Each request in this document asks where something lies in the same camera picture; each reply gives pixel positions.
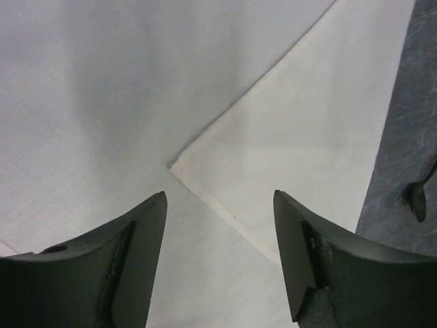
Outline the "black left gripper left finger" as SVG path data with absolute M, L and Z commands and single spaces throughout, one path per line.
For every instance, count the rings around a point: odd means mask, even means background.
M 159 192 L 74 239 L 1 259 L 2 327 L 144 327 L 167 218 Z

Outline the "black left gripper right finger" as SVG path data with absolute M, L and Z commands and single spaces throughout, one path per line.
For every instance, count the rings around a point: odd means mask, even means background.
M 435 327 L 436 259 L 375 243 L 274 193 L 287 300 L 300 327 Z

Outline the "black metal spoon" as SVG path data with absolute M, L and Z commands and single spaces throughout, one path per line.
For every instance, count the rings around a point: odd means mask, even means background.
M 421 223 L 427 215 L 427 201 L 424 187 L 436 172 L 436 162 L 420 182 L 412 182 L 406 187 L 406 200 L 416 220 Z

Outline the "white cloth napkin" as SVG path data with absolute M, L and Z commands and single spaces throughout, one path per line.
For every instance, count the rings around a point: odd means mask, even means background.
M 412 1 L 2 1 L 1 255 L 169 201 L 149 327 L 291 327 L 280 268 L 170 172 L 331 9 Z

